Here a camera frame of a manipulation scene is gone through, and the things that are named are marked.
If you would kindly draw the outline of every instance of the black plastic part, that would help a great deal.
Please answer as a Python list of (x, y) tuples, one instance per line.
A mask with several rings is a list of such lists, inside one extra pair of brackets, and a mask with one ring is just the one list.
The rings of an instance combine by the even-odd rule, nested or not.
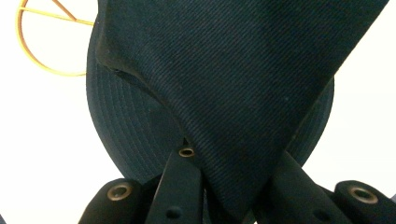
[(148, 212), (147, 224), (202, 223), (203, 178), (193, 156), (172, 151)]
[(321, 187), (284, 152), (253, 212), (264, 223), (351, 223)]
[[(111, 201), (107, 193), (120, 183), (128, 183), (132, 192), (126, 198)], [(82, 215), (79, 224), (131, 224), (138, 210), (141, 185), (133, 180), (117, 179), (105, 184), (93, 197)]]
[[(358, 192), (358, 195), (353, 196), (352, 188), (362, 189), (361, 195)], [(367, 192), (372, 193), (377, 198), (376, 203), (364, 201), (364, 198), (370, 200), (372, 197)], [(357, 199), (359, 197), (363, 198), (363, 202)], [(338, 183), (335, 187), (333, 199), (354, 223), (396, 223), (396, 203), (377, 189), (359, 181)]]
[(158, 185), (160, 184), (162, 175), (152, 178), (148, 183), (142, 187), (142, 197), (139, 201), (139, 208), (134, 217), (133, 224), (143, 224), (146, 221), (149, 209), (154, 199), (155, 192), (157, 191)]

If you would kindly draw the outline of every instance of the dark navy fabric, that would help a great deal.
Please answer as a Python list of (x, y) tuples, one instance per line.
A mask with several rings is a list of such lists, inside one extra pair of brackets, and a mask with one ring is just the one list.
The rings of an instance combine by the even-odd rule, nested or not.
[(0, 224), (6, 224), (6, 222), (4, 221), (1, 215), (0, 215)]
[(186, 138), (241, 220), (283, 150), (309, 157), (333, 75), (386, 2), (99, 1), (87, 68), (96, 130), (142, 183)]

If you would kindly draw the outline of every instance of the navy cap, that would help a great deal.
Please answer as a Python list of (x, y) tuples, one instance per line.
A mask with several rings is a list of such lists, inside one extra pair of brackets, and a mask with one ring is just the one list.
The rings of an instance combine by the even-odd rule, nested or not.
[(187, 140), (241, 220), (282, 151), (307, 160), (333, 75), (386, 3), (99, 0), (87, 67), (95, 128), (142, 184)]

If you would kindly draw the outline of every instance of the gold wire loop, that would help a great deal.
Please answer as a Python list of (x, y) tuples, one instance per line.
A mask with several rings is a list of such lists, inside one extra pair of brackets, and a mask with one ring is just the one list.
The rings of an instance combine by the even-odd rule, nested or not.
[(58, 74), (61, 76), (66, 76), (66, 77), (78, 77), (78, 76), (84, 76), (85, 75), (85, 71), (84, 72), (76, 72), (76, 73), (70, 73), (70, 72), (64, 72), (64, 71), (60, 71), (60, 70), (56, 70), (53, 68), (50, 68), (48, 66), (46, 66), (45, 64), (43, 64), (42, 62), (40, 62), (37, 57), (32, 53), (32, 51), (29, 50), (24, 36), (23, 36), (23, 31), (22, 31), (22, 14), (24, 11), (29, 11), (35, 14), (39, 14), (39, 15), (43, 15), (43, 16), (48, 16), (48, 17), (52, 17), (52, 18), (56, 18), (56, 19), (60, 19), (60, 20), (64, 20), (64, 21), (73, 21), (73, 22), (77, 22), (77, 23), (81, 23), (81, 24), (85, 24), (85, 25), (90, 25), (93, 26), (93, 22), (91, 21), (84, 21), (84, 20), (79, 20), (77, 19), (69, 10), (67, 10), (66, 7), (64, 7), (64, 5), (62, 5), (58, 0), (52, 0), (53, 3), (56, 4), (56, 6), (58, 6), (66, 15), (66, 16), (62, 16), (62, 15), (58, 15), (58, 14), (54, 14), (54, 13), (49, 13), (46, 11), (41, 11), (41, 10), (37, 10), (34, 8), (29, 8), (26, 7), (28, 0), (21, 0), (20, 5), (18, 6), (18, 11), (17, 11), (17, 19), (16, 19), (16, 30), (17, 30), (17, 37), (18, 40), (20, 42), (21, 48), (23, 49), (24, 53), (27, 55), (27, 57), (32, 60), (35, 64), (37, 64), (39, 67), (41, 67), (42, 69), (49, 71), (51, 73), (54, 74)]

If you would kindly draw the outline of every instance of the metal grommet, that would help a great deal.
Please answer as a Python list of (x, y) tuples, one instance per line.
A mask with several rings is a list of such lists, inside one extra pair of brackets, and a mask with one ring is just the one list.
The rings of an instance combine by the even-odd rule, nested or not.
[(128, 197), (132, 193), (132, 189), (131, 184), (127, 182), (119, 183), (107, 192), (107, 198), (111, 201), (120, 201)]
[(378, 197), (376, 197), (375, 194), (373, 194), (371, 191), (361, 188), (361, 187), (356, 187), (352, 186), (348, 190), (349, 194), (352, 195), (355, 199), (362, 203), (369, 203), (369, 204), (374, 204), (378, 203)]
[(178, 155), (181, 157), (193, 157), (195, 155), (194, 150), (190, 147), (185, 147), (182, 148), (179, 152)]

